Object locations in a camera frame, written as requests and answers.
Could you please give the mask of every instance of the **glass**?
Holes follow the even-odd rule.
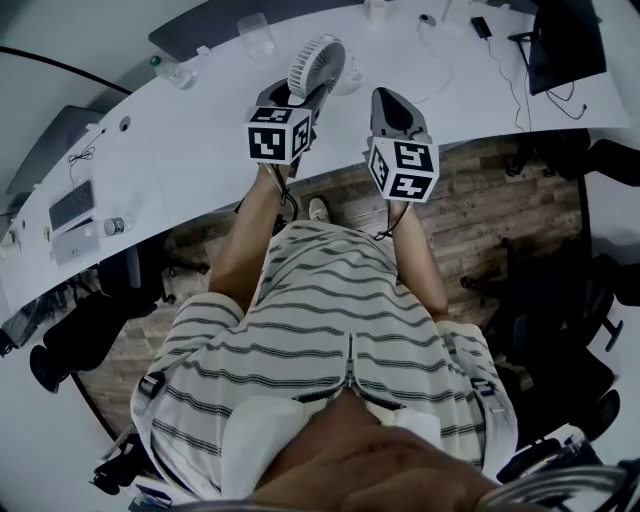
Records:
[[[252,59],[267,55],[276,47],[267,18],[261,12],[238,21],[238,32],[247,55]]]

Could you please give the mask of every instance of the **buckle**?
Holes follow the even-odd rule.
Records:
[[[493,396],[496,394],[496,386],[493,382],[484,379],[472,378],[471,385],[478,390],[482,396]]]
[[[158,391],[162,389],[165,381],[166,377],[163,372],[153,372],[140,379],[138,389],[145,397],[152,400],[158,394]]]

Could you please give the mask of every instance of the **power adapter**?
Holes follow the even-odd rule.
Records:
[[[489,25],[487,25],[487,22],[482,16],[478,18],[471,18],[471,25],[480,39],[489,39],[493,36],[491,30],[489,30]]]

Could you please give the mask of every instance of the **white desk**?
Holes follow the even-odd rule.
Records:
[[[58,267],[51,261],[42,229],[49,225],[52,198],[70,185],[66,162],[60,162],[18,216],[18,223],[24,218],[28,224],[24,233],[17,228],[22,252],[7,255],[0,268],[12,311],[106,256],[239,200],[255,176],[255,164],[244,156],[246,109],[262,89],[287,76],[291,59],[310,37],[322,33],[340,37],[363,65],[366,83],[349,96],[329,97],[316,127],[318,139],[305,154],[298,179],[362,161],[370,134],[373,88],[386,86],[419,101],[446,82],[446,66],[429,56],[416,31],[419,14],[440,20],[445,6],[446,0],[395,0],[389,19],[377,28],[369,25],[361,6],[284,21],[272,26],[279,54],[271,67],[249,59],[240,40],[234,39],[192,63],[199,69],[192,89],[179,91],[160,79],[142,87],[105,117],[103,125],[110,130],[97,141],[93,160],[99,213],[117,215],[135,206],[139,210],[131,212],[134,230],[102,240],[99,253],[74,263]],[[486,18],[494,34],[493,54],[514,82],[523,105],[519,124],[528,130],[525,66],[517,45],[506,36],[530,29],[533,17],[482,4],[473,4],[472,10],[473,15]],[[489,56],[487,43],[471,27],[456,34],[439,23],[424,40],[433,54],[454,69],[446,90],[418,105],[435,143],[520,131],[514,123],[517,104],[509,85]],[[530,97],[529,103],[534,131],[628,126],[609,74],[576,83],[574,98],[566,108],[579,113],[586,103],[588,111],[580,121],[565,116],[545,95]],[[124,115],[132,118],[132,127],[121,134],[111,128],[117,128]],[[72,151],[81,150],[88,140],[85,137]]]
[[[153,161],[146,112],[144,96],[115,107],[101,123],[107,132],[93,144],[94,159],[78,161],[72,170],[74,178],[87,172],[93,176],[94,218],[129,213],[135,221],[134,229],[120,236],[101,238],[99,251],[57,265],[51,256],[51,244],[44,238],[44,227],[51,227],[51,204],[71,190],[65,156],[31,194],[11,226],[18,234],[19,246],[2,250],[0,276],[12,313],[100,260],[171,227]],[[119,124],[125,115],[132,122],[123,133]],[[79,153],[95,136],[96,133],[87,133],[68,154]]]

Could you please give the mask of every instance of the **wooden floor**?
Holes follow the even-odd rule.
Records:
[[[441,177],[429,201],[416,210],[445,280],[451,315],[479,326],[497,307],[460,286],[460,278],[504,276],[506,252],[500,240],[509,237],[519,252],[544,254],[581,230],[577,185],[543,176],[532,161],[515,178],[505,175],[505,159],[513,156],[511,139],[469,142],[441,154]],[[386,206],[364,165],[341,169],[292,186],[300,204],[299,218],[308,218],[309,201],[323,197],[336,224],[376,233],[386,226]],[[220,249],[234,219],[230,211],[204,215],[174,228],[167,250],[181,259],[209,261]],[[206,289],[208,276],[178,273],[165,277],[173,306],[160,305],[150,316],[127,323],[104,363],[81,380],[116,433],[130,423],[129,398],[163,343],[184,300]]]

